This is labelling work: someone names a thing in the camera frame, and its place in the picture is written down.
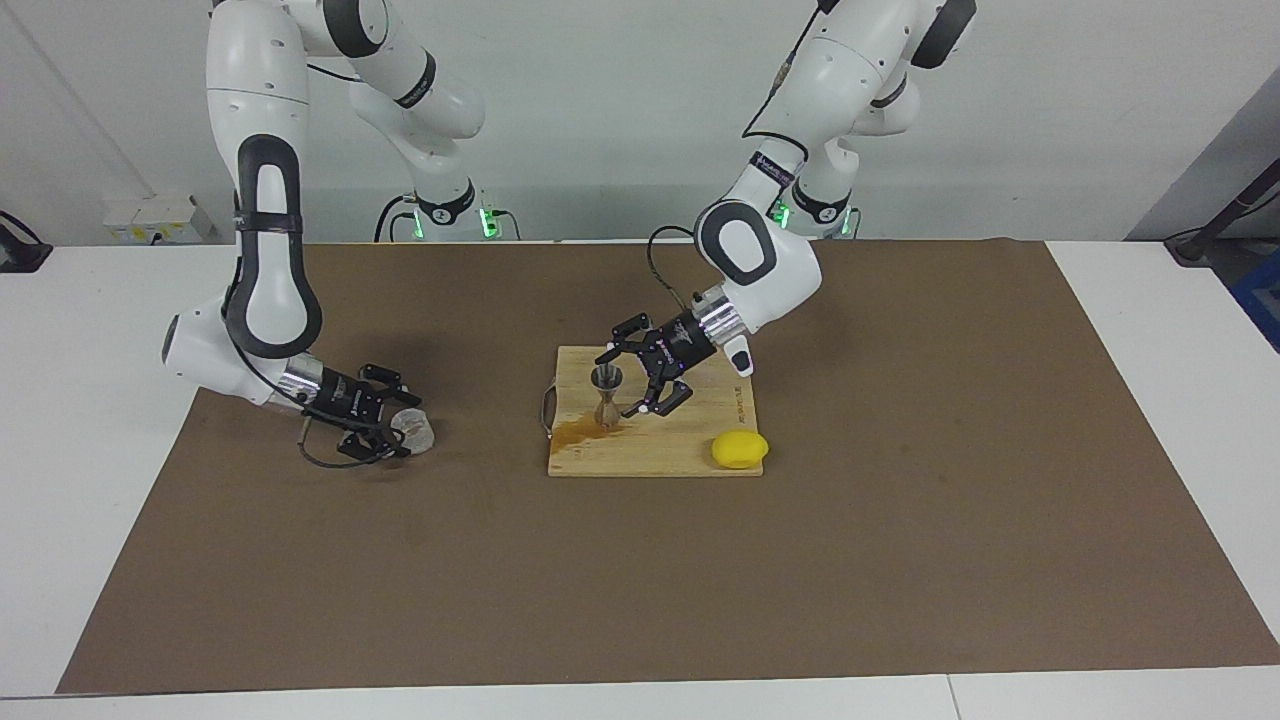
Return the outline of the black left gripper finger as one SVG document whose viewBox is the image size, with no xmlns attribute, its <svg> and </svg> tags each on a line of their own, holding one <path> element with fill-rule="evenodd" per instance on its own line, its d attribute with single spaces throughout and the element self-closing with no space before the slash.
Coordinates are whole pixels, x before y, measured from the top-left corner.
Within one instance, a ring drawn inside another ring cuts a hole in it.
<svg viewBox="0 0 1280 720">
<path fill-rule="evenodd" d="M 681 378 L 650 374 L 640 400 L 621 411 L 630 419 L 637 414 L 668 416 L 694 395 L 692 388 Z"/>
<path fill-rule="evenodd" d="M 652 320 L 646 313 L 639 313 L 620 323 L 611 331 L 611 341 L 605 345 L 605 351 L 595 357 L 595 364 L 600 366 L 614 363 L 623 354 L 632 354 L 644 366 L 650 366 L 652 332 Z"/>
</svg>

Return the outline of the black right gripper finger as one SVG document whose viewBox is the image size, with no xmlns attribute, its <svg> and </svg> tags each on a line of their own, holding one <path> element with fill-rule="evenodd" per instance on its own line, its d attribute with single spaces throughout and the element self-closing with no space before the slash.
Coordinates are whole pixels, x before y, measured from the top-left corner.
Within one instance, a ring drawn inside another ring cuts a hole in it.
<svg viewBox="0 0 1280 720">
<path fill-rule="evenodd" d="M 337 450 L 362 464 L 375 464 L 392 457 L 408 457 L 412 454 L 404 445 L 404 432 L 388 427 L 347 430 Z"/>
<path fill-rule="evenodd" d="M 422 402 L 421 397 L 410 392 L 408 387 L 402 382 L 401 374 L 389 368 L 371 363 L 365 364 L 361 366 L 361 380 L 365 383 L 364 397 L 361 400 L 362 410 L 372 410 L 375 406 L 380 407 L 387 401 L 393 401 L 406 407 L 419 407 Z"/>
</svg>

